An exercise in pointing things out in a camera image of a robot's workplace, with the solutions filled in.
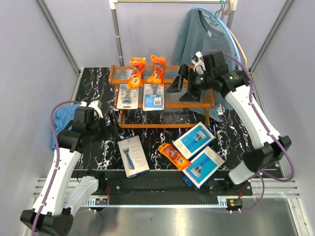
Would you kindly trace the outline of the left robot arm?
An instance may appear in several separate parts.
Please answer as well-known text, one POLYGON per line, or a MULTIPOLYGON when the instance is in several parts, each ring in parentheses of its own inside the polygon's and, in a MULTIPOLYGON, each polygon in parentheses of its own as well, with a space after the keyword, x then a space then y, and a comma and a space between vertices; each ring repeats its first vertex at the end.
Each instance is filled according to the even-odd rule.
POLYGON ((79 208, 90 195, 100 195, 106 190, 105 174, 88 170, 77 186, 69 194, 66 193, 84 148, 119 136, 117 120, 112 113, 105 118, 101 106, 98 100, 90 104, 81 103, 65 129, 59 134, 53 133, 56 148, 48 176, 32 208, 23 210, 20 216, 32 235, 68 235, 79 208))

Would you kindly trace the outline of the orange BIC razor bag front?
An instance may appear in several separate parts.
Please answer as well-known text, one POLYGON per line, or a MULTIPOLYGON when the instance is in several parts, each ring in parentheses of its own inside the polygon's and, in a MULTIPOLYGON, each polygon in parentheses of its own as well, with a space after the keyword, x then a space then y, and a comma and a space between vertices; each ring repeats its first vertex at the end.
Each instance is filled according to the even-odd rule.
POLYGON ((146 65, 146 58, 131 58, 130 66, 132 69, 127 89, 136 89, 143 86, 142 74, 146 65))

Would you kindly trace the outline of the Gillette razor blister pack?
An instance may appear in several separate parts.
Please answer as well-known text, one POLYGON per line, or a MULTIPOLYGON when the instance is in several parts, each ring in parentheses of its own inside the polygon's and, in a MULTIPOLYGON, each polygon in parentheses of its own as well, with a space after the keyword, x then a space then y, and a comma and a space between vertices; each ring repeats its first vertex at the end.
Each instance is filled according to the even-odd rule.
POLYGON ((164 110, 164 86, 145 84, 143 94, 144 111, 164 110))

